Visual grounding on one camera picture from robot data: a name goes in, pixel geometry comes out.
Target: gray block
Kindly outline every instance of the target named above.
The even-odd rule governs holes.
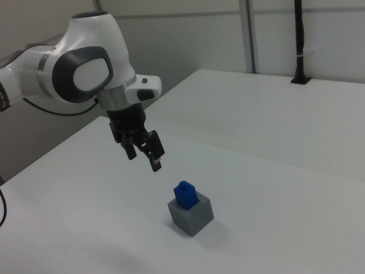
[[[199,202],[197,202],[189,210],[178,205],[176,199],[173,199],[167,204],[173,222],[191,237],[201,231],[211,220],[214,219],[212,205],[210,204],[209,198],[199,192],[196,192],[196,194]]]

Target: white table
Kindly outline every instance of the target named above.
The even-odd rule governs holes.
[[[198,70],[147,109],[158,130],[365,182],[365,84]]]
[[[148,129],[173,130],[152,106]],[[0,273],[364,272],[363,182],[159,135],[157,173],[142,154],[130,162],[98,118],[2,186]],[[181,180],[215,215],[193,238],[167,208]]]

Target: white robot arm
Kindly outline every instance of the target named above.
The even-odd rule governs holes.
[[[157,171],[164,149],[157,132],[144,128],[141,102],[158,98],[161,88],[159,77],[135,73],[113,16],[93,11],[73,16],[56,46],[30,44],[0,68],[0,111],[35,95],[71,103],[97,96],[128,158],[136,156],[134,145]]]

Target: cable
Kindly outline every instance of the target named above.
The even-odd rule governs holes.
[[[85,114],[85,113],[91,111],[99,103],[98,99],[97,98],[94,98],[94,102],[95,103],[91,107],[89,107],[88,109],[86,109],[86,110],[84,110],[82,112],[77,112],[77,113],[58,113],[58,112],[46,110],[43,107],[39,107],[35,103],[29,101],[27,98],[23,98],[23,100],[25,102],[27,102],[28,104],[32,105],[33,107],[39,109],[39,110],[42,110],[42,111],[44,111],[46,113],[49,113],[49,114],[58,115],[58,116],[78,116],[78,115],[81,115],[81,114]]]
[[[4,205],[4,215],[2,216],[2,220],[0,221],[0,227],[1,227],[6,219],[7,207],[6,207],[6,200],[5,200],[4,194],[2,193],[1,190],[0,190],[0,196],[1,196],[2,204]]]

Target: blue toy block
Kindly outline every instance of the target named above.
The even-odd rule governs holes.
[[[181,181],[179,185],[173,189],[173,192],[175,193],[177,204],[186,210],[191,209],[199,202],[195,186],[186,181]]]

